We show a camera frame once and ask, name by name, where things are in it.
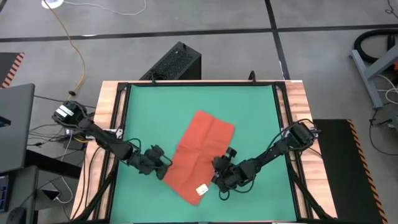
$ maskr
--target green table surface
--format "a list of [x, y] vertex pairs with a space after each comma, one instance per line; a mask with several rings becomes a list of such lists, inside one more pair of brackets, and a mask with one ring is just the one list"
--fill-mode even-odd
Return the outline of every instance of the green table surface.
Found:
[[[124, 138], [139, 138], [143, 151], [157, 144], [172, 157], [198, 110], [235, 125], [235, 164], [264, 152], [280, 130], [271, 86], [132, 86]], [[218, 193], [211, 184], [193, 206], [154, 173], [120, 163], [111, 223], [295, 220], [284, 157], [262, 168], [250, 192], [231, 191], [227, 201]]]

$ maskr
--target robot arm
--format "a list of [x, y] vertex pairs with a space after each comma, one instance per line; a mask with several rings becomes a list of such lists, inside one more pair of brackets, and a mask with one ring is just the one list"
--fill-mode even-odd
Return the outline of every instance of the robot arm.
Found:
[[235, 165], [231, 159], [236, 151], [228, 148], [228, 156], [216, 157], [213, 166], [215, 175], [212, 182], [218, 186], [220, 192], [235, 190], [237, 186], [243, 187], [252, 182], [261, 167], [282, 156], [289, 151], [303, 151], [308, 149], [316, 139], [316, 131], [311, 131], [303, 122], [296, 122], [283, 130], [279, 135], [281, 138], [272, 146], [271, 144], [279, 136], [277, 135], [270, 146], [259, 156], [247, 159]]
[[64, 102], [54, 112], [52, 119], [64, 128], [94, 136], [97, 145], [112, 152], [125, 164], [138, 169], [140, 174], [148, 175], [154, 170], [157, 178], [162, 180], [171, 165], [160, 159], [164, 156], [164, 151], [158, 145], [141, 154], [141, 149], [136, 145], [118, 139], [114, 133], [102, 130], [87, 115], [86, 108], [76, 101]]

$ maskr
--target yellow and black tape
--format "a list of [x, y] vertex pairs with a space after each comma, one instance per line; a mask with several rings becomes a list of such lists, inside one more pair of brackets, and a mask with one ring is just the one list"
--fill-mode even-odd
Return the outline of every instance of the yellow and black tape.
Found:
[[360, 156], [360, 158], [362, 160], [363, 168], [365, 170], [365, 174], [368, 177], [369, 185], [371, 187], [371, 190], [373, 191], [373, 197], [374, 197], [376, 205], [377, 205], [377, 207], [379, 209], [379, 213], [380, 213], [382, 222], [383, 222], [383, 224], [387, 224], [388, 223], [387, 222], [387, 217], [386, 217], [386, 214], [384, 213], [383, 206], [381, 205], [381, 201], [380, 201], [379, 195], [377, 194], [376, 186], [374, 185], [373, 179], [371, 177], [371, 172], [369, 171], [368, 163], [366, 162], [365, 155], [364, 155], [364, 153], [362, 151], [361, 143], [359, 143], [359, 137], [358, 137], [358, 134], [355, 131], [354, 123], [350, 119], [347, 119], [347, 122], [349, 124], [349, 127], [351, 128], [351, 132], [353, 133], [353, 138], [354, 138], [356, 147], [358, 148], [358, 153], [359, 153], [359, 156]]
[[19, 55], [17, 55], [14, 63], [12, 64], [12, 66], [10, 68], [10, 71], [8, 72], [8, 74], [6, 76], [6, 79], [3, 81], [0, 88], [8, 88], [11, 85], [11, 82], [14, 79], [15, 74], [17, 73], [17, 70], [18, 70], [19, 66], [21, 65], [24, 57], [25, 57], [24, 53], [20, 53]]

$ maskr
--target cloth fold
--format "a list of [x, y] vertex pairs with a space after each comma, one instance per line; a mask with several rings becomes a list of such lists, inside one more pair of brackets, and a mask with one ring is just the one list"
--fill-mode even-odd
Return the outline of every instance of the cloth fold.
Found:
[[234, 126], [197, 111], [181, 138], [164, 182], [181, 198], [198, 205], [204, 195], [197, 188], [211, 184], [214, 175], [213, 160], [225, 154], [231, 143]]

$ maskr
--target concrete floor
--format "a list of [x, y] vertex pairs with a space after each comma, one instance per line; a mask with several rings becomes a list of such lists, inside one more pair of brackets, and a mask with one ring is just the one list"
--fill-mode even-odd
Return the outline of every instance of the concrete floor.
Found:
[[[136, 12], [141, 0], [92, 1], [117, 11]], [[398, 3], [391, 1], [398, 10]], [[384, 13], [386, 1], [375, 0], [271, 0], [278, 27], [356, 26], [396, 24]], [[202, 29], [270, 28], [262, 0], [147, 0], [147, 10], [137, 16], [120, 16], [95, 7], [62, 5], [55, 10], [71, 35], [122, 34]], [[63, 36], [62, 28], [40, 1], [8, 1], [0, 12], [0, 38]], [[334, 30], [279, 33], [290, 77], [303, 80], [314, 118], [352, 119], [363, 145], [368, 165], [390, 223], [398, 223], [398, 158], [376, 152], [368, 136], [372, 104], [351, 59], [355, 38], [365, 30]], [[247, 79], [255, 70], [258, 79], [280, 80], [282, 72], [271, 33], [188, 35], [126, 39], [78, 40], [87, 66], [87, 78], [77, 100], [96, 105], [103, 80], [139, 79], [177, 41], [201, 52], [203, 79]], [[378, 56], [386, 48], [385, 38], [364, 43], [367, 52]], [[34, 83], [36, 95], [63, 100], [81, 75], [81, 62], [67, 41], [5, 42], [1, 52], [25, 52], [25, 59], [12, 85]], [[383, 81], [381, 88], [387, 88]], [[53, 123], [50, 116], [58, 103], [35, 99], [31, 127]], [[389, 106], [381, 112], [394, 111]], [[57, 128], [43, 129], [53, 133]], [[375, 128], [373, 139], [380, 149], [398, 153], [397, 133]], [[59, 144], [33, 150], [56, 157], [63, 154]], [[82, 154], [66, 158], [81, 161]], [[40, 174], [40, 182], [51, 179]], [[73, 191], [77, 181], [67, 179]], [[63, 182], [55, 185], [67, 200]], [[62, 207], [42, 210], [39, 223], [65, 221]], [[67, 206], [68, 213], [72, 204]]]

